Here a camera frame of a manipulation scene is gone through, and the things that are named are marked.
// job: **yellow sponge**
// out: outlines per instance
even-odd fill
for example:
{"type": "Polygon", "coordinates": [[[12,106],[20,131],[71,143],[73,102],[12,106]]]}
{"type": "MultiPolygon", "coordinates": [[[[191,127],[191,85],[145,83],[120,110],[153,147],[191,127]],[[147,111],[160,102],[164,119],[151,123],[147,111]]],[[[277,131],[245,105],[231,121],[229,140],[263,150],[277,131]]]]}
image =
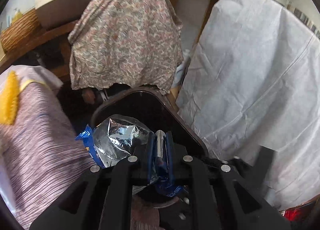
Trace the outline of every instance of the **yellow sponge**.
{"type": "Polygon", "coordinates": [[[0,123],[14,124],[18,111],[19,81],[14,71],[8,75],[4,89],[0,94],[0,123]]]}

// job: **black trash bin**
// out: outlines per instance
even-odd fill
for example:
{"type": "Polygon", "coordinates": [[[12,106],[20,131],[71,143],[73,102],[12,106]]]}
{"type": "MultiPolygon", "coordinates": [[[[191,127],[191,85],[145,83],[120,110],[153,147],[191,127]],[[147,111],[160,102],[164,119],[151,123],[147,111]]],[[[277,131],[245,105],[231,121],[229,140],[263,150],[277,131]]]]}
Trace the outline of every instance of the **black trash bin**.
{"type": "Polygon", "coordinates": [[[173,141],[184,145],[189,155],[208,156],[208,150],[203,141],[164,101],[164,97],[152,89],[139,87],[115,95],[96,109],[90,126],[95,128],[114,114],[136,118],[153,132],[171,131],[173,141]]]}

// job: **yellow trim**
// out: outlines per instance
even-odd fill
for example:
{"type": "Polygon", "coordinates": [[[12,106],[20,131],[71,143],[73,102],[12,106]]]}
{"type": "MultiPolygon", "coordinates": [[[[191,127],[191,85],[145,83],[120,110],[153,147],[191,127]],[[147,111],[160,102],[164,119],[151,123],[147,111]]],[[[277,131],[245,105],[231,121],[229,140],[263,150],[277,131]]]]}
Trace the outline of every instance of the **yellow trim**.
{"type": "Polygon", "coordinates": [[[28,79],[28,80],[26,80],[22,85],[20,85],[20,92],[22,92],[26,87],[27,87],[27,85],[28,84],[30,84],[30,83],[39,83],[39,84],[43,84],[44,86],[46,86],[48,89],[50,89],[50,87],[49,86],[47,86],[47,84],[46,83],[43,83],[43,82],[38,82],[38,81],[35,81],[35,80],[33,80],[33,79],[28,79]]]}

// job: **silver screw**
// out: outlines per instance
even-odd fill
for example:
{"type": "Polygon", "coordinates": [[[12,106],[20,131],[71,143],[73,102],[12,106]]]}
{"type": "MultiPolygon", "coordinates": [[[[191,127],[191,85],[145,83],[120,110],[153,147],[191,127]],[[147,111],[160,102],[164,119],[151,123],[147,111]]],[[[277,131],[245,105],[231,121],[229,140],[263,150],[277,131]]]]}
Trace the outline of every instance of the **silver screw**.
{"type": "Polygon", "coordinates": [[[181,220],[186,220],[186,216],[183,213],[180,213],[179,217],[180,217],[181,220]]]}
{"type": "Polygon", "coordinates": [[[229,172],[231,170],[231,168],[228,165],[222,165],[221,166],[221,170],[224,171],[224,172],[229,172]]]}
{"type": "Polygon", "coordinates": [[[137,160],[138,160],[137,156],[130,156],[130,157],[128,158],[128,161],[129,161],[129,162],[136,162],[137,160]]]}
{"type": "Polygon", "coordinates": [[[189,203],[190,203],[189,198],[184,198],[183,201],[184,201],[187,205],[189,205],[189,203]]]}
{"type": "Polygon", "coordinates": [[[183,157],[183,160],[185,162],[190,162],[190,161],[193,161],[193,158],[191,156],[189,156],[189,155],[186,155],[186,156],[183,157]]]}
{"type": "Polygon", "coordinates": [[[98,165],[93,165],[93,166],[91,166],[91,168],[90,168],[90,171],[91,171],[92,173],[98,172],[99,170],[100,170],[100,167],[99,167],[98,165]]]}

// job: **white sheet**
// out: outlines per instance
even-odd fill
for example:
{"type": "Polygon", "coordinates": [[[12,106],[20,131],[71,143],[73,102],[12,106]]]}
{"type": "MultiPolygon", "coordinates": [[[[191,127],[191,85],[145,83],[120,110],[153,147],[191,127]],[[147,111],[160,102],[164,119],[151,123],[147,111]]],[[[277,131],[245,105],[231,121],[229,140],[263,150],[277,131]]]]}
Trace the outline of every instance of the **white sheet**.
{"type": "Polygon", "coordinates": [[[277,151],[268,178],[281,209],[320,193],[320,41],[273,0],[213,7],[177,99],[211,156],[253,163],[277,151]]]}

